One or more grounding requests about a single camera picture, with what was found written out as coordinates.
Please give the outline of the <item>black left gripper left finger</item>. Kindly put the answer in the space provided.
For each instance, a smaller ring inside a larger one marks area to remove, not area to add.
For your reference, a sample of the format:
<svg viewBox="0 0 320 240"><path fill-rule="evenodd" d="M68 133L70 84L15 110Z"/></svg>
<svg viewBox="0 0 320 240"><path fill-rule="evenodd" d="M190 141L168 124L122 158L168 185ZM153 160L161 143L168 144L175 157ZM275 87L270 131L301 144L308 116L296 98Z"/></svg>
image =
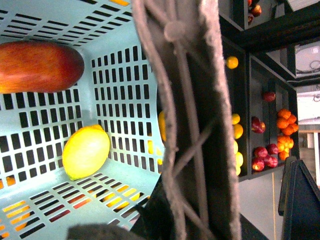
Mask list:
<svg viewBox="0 0 320 240"><path fill-rule="evenodd" d="M140 236L109 224L84 224L71 226L67 240L139 240Z"/></svg>

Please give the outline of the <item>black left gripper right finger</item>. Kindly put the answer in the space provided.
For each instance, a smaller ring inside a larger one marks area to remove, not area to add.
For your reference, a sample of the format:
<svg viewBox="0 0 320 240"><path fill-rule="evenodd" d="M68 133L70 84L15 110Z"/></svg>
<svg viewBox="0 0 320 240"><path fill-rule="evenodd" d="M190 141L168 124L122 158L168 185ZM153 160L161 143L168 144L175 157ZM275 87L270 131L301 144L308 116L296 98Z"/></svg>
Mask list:
<svg viewBox="0 0 320 240"><path fill-rule="evenodd" d="M285 160L278 214L282 219L282 240L320 238L320 189L303 160Z"/></svg>

